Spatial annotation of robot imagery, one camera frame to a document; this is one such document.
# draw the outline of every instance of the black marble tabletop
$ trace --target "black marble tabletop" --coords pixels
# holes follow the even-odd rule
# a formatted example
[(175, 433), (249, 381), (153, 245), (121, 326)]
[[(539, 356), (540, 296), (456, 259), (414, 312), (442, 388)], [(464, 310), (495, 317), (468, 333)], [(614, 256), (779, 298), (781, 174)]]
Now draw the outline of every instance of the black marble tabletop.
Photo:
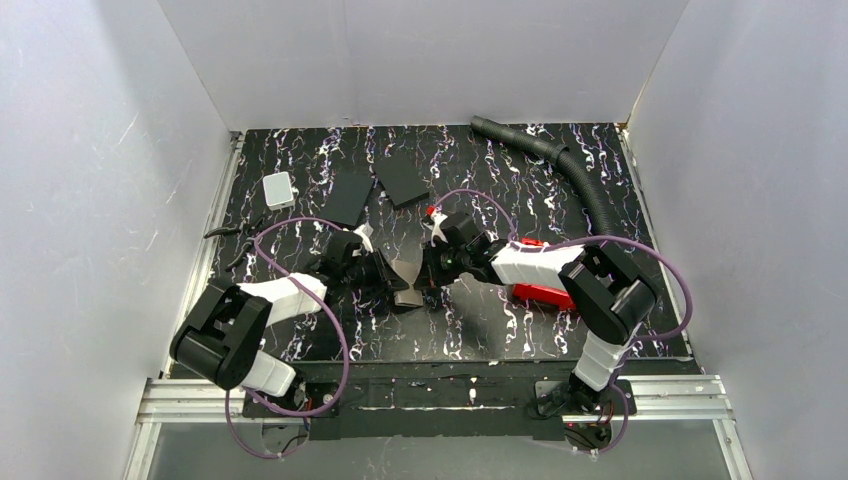
[[(617, 216), (618, 234), (651, 244), (634, 191), (618, 132), (612, 124), (515, 125), (533, 135), (565, 143), (597, 180)], [(430, 186), (430, 199), (395, 210), (375, 181), (363, 220), (374, 228), (372, 242), (388, 259), (420, 263), (427, 206), (455, 188), (473, 188), (494, 197), (516, 223), (521, 237), (557, 242), (589, 234), (579, 198), (567, 179), (546, 162), (473, 134), (467, 126), (348, 127), (251, 130), (245, 138), (226, 223), (270, 215), (266, 225), (295, 216), (314, 216), (339, 171), (372, 172), (373, 161), (404, 156)], [(262, 177), (286, 171), (296, 189), (296, 204), (271, 215), (265, 206)], [(494, 207), (470, 196), (445, 202), (447, 211), (464, 210), (482, 228), (508, 233)], [(290, 225), (269, 234), (263, 247), (277, 262), (297, 271), (323, 248), (329, 233), (313, 222)], [(222, 238), (212, 275), (233, 281), (262, 282), (279, 274), (255, 253), (233, 272), (224, 270), (246, 239)], [(664, 285), (659, 266), (641, 252), (637, 264)], [(385, 300), (362, 302), (344, 292), (332, 305), (342, 320), (354, 361), (437, 361), (575, 359), (586, 328), (575, 313), (513, 303), (504, 287), (482, 284), (470, 276), (425, 298), (425, 306), (397, 310)], [(677, 320), (667, 294), (649, 316), (647, 328), (666, 331)], [(638, 344), (637, 357), (688, 356), (682, 338)], [(339, 360), (335, 331), (323, 312), (280, 322), (266, 330), (263, 350), (291, 360)]]

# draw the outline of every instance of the flexible hose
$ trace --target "flexible hose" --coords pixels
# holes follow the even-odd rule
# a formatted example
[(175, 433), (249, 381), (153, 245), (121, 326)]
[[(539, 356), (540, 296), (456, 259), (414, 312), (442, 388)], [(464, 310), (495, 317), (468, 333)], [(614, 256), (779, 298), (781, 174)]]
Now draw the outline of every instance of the flexible hose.
[(595, 235), (615, 235), (608, 206), (598, 195), (598, 190), (593, 184), (592, 178), (589, 177), (586, 169), (566, 151), (563, 145), (556, 145), (553, 142), (513, 130), (506, 125), (476, 115), (471, 119), (471, 129), (492, 140), (532, 153), (553, 164), (554, 169), (568, 179), (583, 201), (583, 205), (589, 213), (589, 220), (592, 222), (592, 232)]

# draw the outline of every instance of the white backdrop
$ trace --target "white backdrop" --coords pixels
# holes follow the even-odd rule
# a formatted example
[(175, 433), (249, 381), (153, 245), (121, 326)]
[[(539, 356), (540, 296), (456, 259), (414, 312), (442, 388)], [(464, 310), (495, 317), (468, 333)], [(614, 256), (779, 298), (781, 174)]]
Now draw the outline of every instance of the white backdrop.
[(848, 469), (845, 45), (842, 1), (692, 0), (630, 123), (756, 478)]
[(160, 0), (231, 130), (623, 122), (688, 0)]
[(120, 478), (229, 151), (155, 1), (0, 6), (0, 477)]

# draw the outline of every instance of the white rectangular device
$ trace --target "white rectangular device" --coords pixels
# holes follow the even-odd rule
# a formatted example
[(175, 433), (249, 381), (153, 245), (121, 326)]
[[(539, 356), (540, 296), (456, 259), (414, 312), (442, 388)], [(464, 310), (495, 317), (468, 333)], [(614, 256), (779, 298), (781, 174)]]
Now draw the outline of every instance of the white rectangular device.
[(288, 172), (275, 173), (262, 178), (265, 204), (271, 210), (282, 210), (294, 205), (294, 190)]

